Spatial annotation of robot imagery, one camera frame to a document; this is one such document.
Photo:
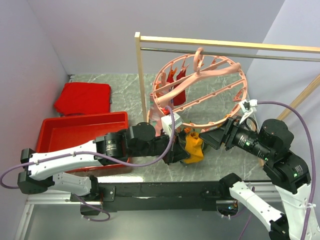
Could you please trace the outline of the mustard yellow sock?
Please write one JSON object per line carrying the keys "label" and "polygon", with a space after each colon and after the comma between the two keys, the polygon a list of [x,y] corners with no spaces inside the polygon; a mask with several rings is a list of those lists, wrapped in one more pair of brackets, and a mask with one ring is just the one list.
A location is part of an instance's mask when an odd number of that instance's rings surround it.
{"label": "mustard yellow sock", "polygon": [[186,158],[184,162],[186,164],[198,163],[204,159],[202,151],[203,140],[199,137],[198,132],[190,132],[186,136],[185,150],[190,154],[189,158]]}

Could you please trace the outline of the pink round clip hanger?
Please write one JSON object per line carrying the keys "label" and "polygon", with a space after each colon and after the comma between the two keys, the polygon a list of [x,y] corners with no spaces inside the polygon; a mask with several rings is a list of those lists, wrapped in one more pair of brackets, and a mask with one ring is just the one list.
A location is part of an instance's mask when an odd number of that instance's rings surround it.
{"label": "pink round clip hanger", "polygon": [[[155,80],[153,82],[152,93],[150,96],[152,97],[152,106],[154,110],[151,110],[150,113],[157,113],[160,117],[164,117],[166,115],[165,107],[172,106],[174,102],[174,98],[178,97],[183,91],[197,82],[211,78],[211,77],[220,77],[229,74],[238,74],[240,79],[223,87],[216,91],[213,91],[205,96],[202,96],[198,99],[195,99],[189,103],[185,103],[183,105],[178,105],[177,108],[173,109],[174,113],[181,112],[187,108],[198,105],[210,98],[216,97],[219,94],[230,90],[238,85],[242,85],[239,92],[233,98],[233,101],[236,103],[235,107],[231,110],[230,113],[226,114],[224,118],[216,122],[208,122],[206,124],[194,124],[194,123],[186,123],[184,122],[182,125],[187,128],[198,128],[198,129],[210,129],[213,127],[220,126],[223,124],[227,118],[233,117],[240,110],[240,102],[247,99],[248,93],[248,83],[247,78],[242,70],[241,64],[236,63],[233,60],[229,59],[226,56],[213,55],[212,63],[206,67],[202,68],[203,61],[205,55],[203,54],[203,48],[200,47],[194,54],[185,54],[180,57],[177,57],[167,63],[156,75]],[[183,62],[186,59],[193,57],[193,71],[194,73],[181,77],[180,79],[167,82],[167,77],[173,77],[176,73],[175,70],[170,70],[168,74],[166,74],[166,69],[171,69],[172,66],[182,60]]]}

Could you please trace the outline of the olive green sock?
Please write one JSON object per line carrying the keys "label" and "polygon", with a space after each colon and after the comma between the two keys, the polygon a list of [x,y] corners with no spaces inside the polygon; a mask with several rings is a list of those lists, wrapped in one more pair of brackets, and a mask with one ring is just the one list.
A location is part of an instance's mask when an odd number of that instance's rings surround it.
{"label": "olive green sock", "polygon": [[[195,131],[193,128],[189,128],[189,127],[184,127],[184,128],[181,128],[180,130],[184,130],[186,133],[187,133],[187,135],[190,133],[190,132],[197,132],[197,133],[199,133],[198,131]],[[207,144],[203,141],[203,144],[202,144],[202,152],[203,152],[203,155],[204,155],[204,151],[206,150],[206,148],[207,148]]]}

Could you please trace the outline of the pink patterned sock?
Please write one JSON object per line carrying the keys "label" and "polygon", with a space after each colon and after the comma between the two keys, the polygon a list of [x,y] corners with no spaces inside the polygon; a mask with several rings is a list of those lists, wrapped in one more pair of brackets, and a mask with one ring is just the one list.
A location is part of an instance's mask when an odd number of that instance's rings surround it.
{"label": "pink patterned sock", "polygon": [[148,114],[148,122],[155,128],[155,135],[160,136],[162,127],[161,117],[164,116],[164,112],[161,106],[158,106],[155,103],[153,93],[149,94],[149,102],[150,102],[150,109]]}

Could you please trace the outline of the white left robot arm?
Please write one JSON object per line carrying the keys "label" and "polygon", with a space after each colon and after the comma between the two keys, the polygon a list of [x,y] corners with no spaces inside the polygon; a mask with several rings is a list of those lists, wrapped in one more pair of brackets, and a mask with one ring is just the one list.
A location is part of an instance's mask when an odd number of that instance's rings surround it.
{"label": "white left robot arm", "polygon": [[189,158],[190,154],[177,136],[171,133],[156,136],[152,125],[140,122],[63,150],[37,153],[30,148],[23,149],[20,162],[24,170],[18,175],[17,185],[27,195],[52,189],[94,201],[100,195],[98,180],[93,176],[72,176],[69,171],[112,163],[128,166],[128,159],[136,157],[155,157],[169,165]]}

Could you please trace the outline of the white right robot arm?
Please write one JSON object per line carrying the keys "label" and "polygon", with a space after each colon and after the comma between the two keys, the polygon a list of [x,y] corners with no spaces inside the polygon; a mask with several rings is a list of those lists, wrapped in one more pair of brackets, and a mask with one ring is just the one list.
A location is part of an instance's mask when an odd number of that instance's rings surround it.
{"label": "white right robot arm", "polygon": [[307,163],[290,151],[294,135],[277,119],[267,119],[259,132],[246,129],[235,118],[228,118],[219,128],[202,132],[199,137],[218,150],[238,147],[262,160],[263,171],[278,191],[285,212],[281,212],[246,186],[235,173],[220,179],[219,193],[226,200],[235,199],[255,215],[268,230],[272,240],[318,240],[320,226],[313,205]]}

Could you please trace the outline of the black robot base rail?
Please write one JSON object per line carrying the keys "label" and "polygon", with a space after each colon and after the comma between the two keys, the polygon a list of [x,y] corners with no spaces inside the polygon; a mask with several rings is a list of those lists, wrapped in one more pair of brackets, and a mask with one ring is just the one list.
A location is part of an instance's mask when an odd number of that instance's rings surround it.
{"label": "black robot base rail", "polygon": [[215,211],[233,198],[218,181],[100,183],[98,194],[85,197],[88,204],[109,213],[119,211]]}

